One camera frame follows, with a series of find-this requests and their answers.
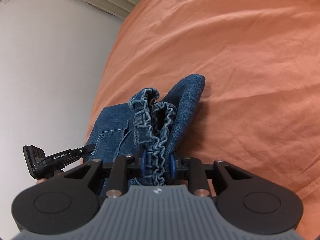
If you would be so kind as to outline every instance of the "orange fabric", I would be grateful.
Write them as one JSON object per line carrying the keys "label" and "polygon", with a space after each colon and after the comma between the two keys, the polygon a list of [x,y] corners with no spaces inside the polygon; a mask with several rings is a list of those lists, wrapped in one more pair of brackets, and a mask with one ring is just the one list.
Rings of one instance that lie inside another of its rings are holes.
{"label": "orange fabric", "polygon": [[179,153],[224,159],[303,200],[298,233],[320,234],[320,0],[142,0],[124,21],[95,99],[206,86]]}

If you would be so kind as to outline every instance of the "wall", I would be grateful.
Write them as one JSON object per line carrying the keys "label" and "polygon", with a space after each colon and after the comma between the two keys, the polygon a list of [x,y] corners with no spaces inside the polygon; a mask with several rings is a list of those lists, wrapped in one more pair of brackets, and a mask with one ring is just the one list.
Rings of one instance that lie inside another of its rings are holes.
{"label": "wall", "polygon": [[14,197],[35,180],[22,148],[83,146],[93,99],[121,20],[80,0],[0,3],[0,237],[18,229]]}

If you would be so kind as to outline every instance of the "silver bolt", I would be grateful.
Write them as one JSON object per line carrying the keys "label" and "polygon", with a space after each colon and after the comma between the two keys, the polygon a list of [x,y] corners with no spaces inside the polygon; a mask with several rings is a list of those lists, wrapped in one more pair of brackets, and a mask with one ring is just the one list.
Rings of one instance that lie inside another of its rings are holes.
{"label": "silver bolt", "polygon": [[195,194],[196,196],[198,196],[198,197],[207,197],[207,196],[210,195],[210,192],[209,192],[209,190],[200,188],[200,189],[195,190],[195,193],[194,193],[194,194]]}
{"label": "silver bolt", "polygon": [[106,196],[111,198],[120,197],[121,195],[122,195],[122,192],[117,189],[111,189],[106,192]]}

